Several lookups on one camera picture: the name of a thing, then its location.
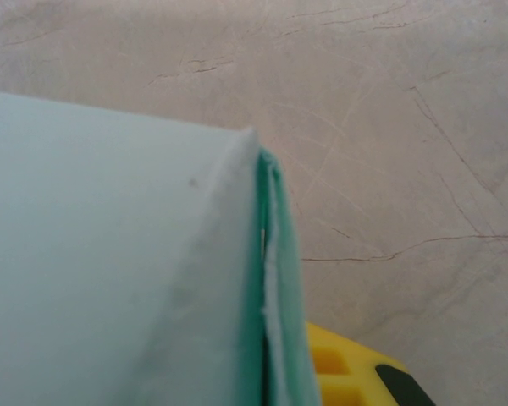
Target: yellow plastic object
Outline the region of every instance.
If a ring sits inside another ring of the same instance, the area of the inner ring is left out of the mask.
[[[307,332],[323,406],[398,406],[375,368],[407,372],[402,363],[310,323]]]

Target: marble surface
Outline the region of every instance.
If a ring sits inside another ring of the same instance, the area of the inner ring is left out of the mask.
[[[0,0],[0,91],[255,125],[309,319],[508,405],[508,0]]]

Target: beige marble countertop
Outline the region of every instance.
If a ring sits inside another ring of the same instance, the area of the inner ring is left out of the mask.
[[[309,319],[508,405],[508,0],[0,0],[0,91],[255,125]]]

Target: teal paper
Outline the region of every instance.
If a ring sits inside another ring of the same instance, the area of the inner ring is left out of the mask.
[[[0,94],[0,406],[316,405],[303,323],[252,131]]]

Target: black plastic part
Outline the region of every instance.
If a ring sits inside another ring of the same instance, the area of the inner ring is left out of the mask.
[[[399,406],[435,406],[411,375],[390,365],[377,365],[376,371]]]

